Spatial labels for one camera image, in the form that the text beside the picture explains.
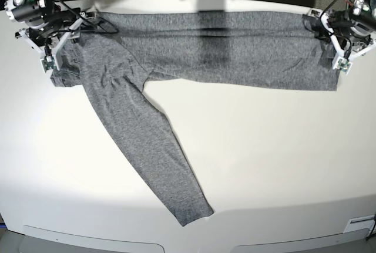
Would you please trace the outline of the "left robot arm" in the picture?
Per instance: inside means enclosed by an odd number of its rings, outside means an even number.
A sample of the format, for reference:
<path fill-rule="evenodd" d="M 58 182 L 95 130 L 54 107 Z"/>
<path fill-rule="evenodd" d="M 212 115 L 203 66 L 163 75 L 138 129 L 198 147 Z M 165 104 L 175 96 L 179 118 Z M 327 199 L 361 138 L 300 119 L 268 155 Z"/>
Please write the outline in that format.
<path fill-rule="evenodd" d="M 304 26 L 331 42 L 332 67 L 348 72 L 353 61 L 375 49 L 375 0 L 333 0 L 324 10 L 311 9 Z"/>

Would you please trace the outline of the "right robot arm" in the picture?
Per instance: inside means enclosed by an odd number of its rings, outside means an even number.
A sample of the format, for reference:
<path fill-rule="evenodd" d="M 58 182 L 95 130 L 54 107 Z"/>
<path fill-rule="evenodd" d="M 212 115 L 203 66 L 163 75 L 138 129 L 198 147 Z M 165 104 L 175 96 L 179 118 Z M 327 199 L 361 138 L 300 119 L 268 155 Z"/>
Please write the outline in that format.
<path fill-rule="evenodd" d="M 77 40 L 82 32 L 94 32 L 95 15 L 71 8 L 66 0 L 6 0 L 4 9 L 11 21 L 24 28 L 16 38 L 24 39 L 39 56 L 44 70 L 59 70 L 61 50 L 69 40 Z"/>

